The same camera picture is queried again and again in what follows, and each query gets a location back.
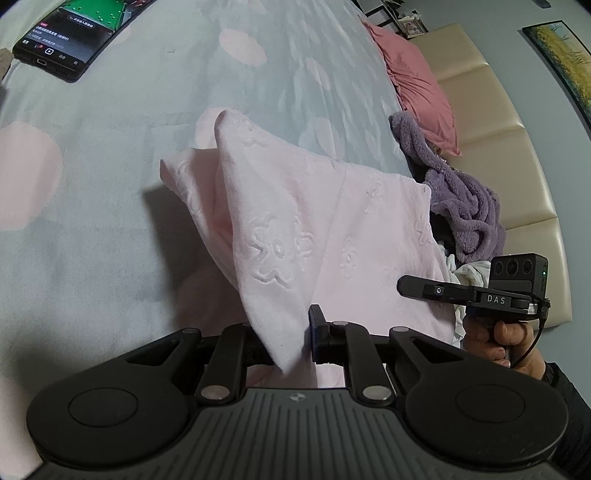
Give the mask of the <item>black right sleeve forearm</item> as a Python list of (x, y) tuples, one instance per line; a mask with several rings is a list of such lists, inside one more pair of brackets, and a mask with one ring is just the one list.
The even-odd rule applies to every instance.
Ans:
[(590, 479), (590, 407), (556, 363), (546, 364), (542, 381), (559, 393), (568, 410), (567, 428), (551, 465), (568, 479)]

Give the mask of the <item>person's right hand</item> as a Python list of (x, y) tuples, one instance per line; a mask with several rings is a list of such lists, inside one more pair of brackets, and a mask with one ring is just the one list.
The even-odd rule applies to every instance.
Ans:
[(464, 329), (462, 345), (467, 352), (537, 380), (542, 379), (546, 363), (536, 347), (525, 360), (520, 360), (535, 339), (530, 324), (498, 321), (494, 326), (494, 337), (491, 337), (482, 320), (466, 316)]

